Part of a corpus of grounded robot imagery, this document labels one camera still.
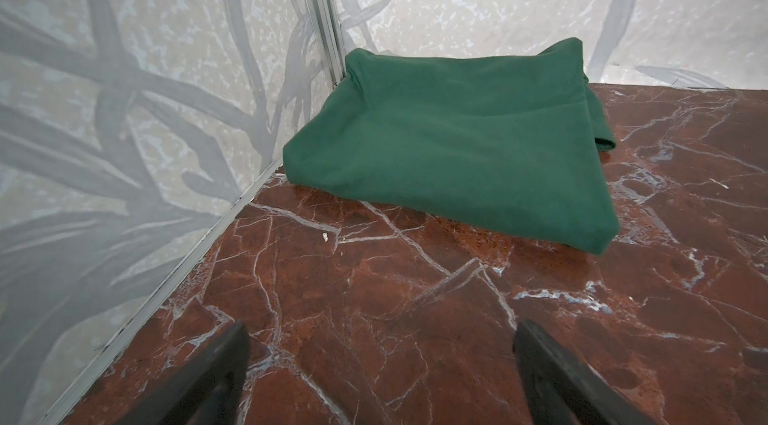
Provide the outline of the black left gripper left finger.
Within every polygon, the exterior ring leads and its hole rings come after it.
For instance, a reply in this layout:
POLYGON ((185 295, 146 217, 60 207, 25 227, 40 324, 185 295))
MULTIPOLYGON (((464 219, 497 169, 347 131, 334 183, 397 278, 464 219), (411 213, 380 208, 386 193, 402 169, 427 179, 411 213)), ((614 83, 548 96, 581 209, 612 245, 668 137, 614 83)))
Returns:
POLYGON ((119 424, 233 424, 250 355, 249 335, 238 321, 141 399, 119 424))

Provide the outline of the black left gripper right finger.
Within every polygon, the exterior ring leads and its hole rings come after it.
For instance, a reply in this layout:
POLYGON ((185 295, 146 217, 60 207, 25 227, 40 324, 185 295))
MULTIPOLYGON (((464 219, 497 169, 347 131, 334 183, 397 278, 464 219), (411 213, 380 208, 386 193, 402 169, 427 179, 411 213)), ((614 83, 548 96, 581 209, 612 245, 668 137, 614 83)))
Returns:
POLYGON ((533 320, 517 326, 513 352, 534 424, 651 424, 533 320))

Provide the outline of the green t-shirt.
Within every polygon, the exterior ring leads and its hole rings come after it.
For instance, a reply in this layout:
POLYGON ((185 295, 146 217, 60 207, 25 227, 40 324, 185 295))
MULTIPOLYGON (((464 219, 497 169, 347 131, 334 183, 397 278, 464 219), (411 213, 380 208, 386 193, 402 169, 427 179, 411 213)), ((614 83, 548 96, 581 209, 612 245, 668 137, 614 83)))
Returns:
POLYGON ((599 255, 620 225, 600 153, 616 145, 566 38, 531 56, 358 48, 284 147, 290 182, 599 255))

